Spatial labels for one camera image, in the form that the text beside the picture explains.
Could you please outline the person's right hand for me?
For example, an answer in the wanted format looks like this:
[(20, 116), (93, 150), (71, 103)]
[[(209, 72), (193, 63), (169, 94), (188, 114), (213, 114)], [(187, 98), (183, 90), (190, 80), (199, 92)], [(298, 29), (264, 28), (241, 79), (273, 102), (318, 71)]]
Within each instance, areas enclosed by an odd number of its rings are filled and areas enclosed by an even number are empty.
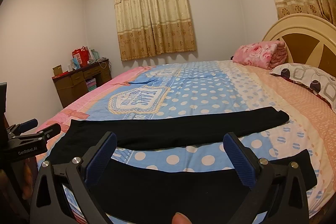
[(176, 213), (173, 216), (172, 224), (192, 224), (192, 222), (182, 213)]

